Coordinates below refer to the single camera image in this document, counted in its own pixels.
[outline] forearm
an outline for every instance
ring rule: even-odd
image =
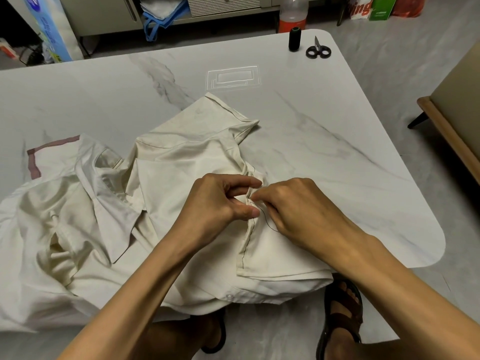
[[[130,359],[160,303],[193,254],[169,232],[59,360]]]
[[[369,260],[352,262],[345,275],[388,324],[425,359],[478,359],[480,326],[402,265],[375,237]]]

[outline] hand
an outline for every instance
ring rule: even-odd
[[[277,229],[294,244],[342,272],[352,259],[368,260],[376,240],[347,218],[309,178],[273,183],[250,196],[263,201]]]
[[[258,208],[248,206],[235,196],[246,194],[249,187],[262,182],[252,176],[209,173],[193,184],[172,226],[186,232],[191,249],[198,251],[212,242],[234,220],[247,221],[260,215]]]

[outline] red bag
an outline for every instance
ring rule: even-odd
[[[422,13],[425,0],[396,0],[392,15],[402,18],[416,18]]]

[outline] drawer handle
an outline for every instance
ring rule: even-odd
[[[137,17],[135,16],[135,12],[134,12],[134,9],[132,9],[132,5],[130,5],[130,1],[129,0],[123,0],[125,2],[125,6],[127,7],[128,9],[128,12],[130,14],[130,17],[131,19],[134,21],[134,22],[137,22]]]

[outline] white fabric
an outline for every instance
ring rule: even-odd
[[[266,185],[238,147],[257,123],[207,94],[140,136],[125,160],[86,135],[37,151],[42,176],[0,203],[0,330],[85,323],[168,232],[206,173]],[[254,205],[251,193],[240,199]],[[259,218],[233,222],[194,255],[157,320],[231,302],[279,304],[331,282],[328,266],[279,234],[260,208]]]
[[[157,19],[168,17],[183,0],[140,0],[141,8]]]

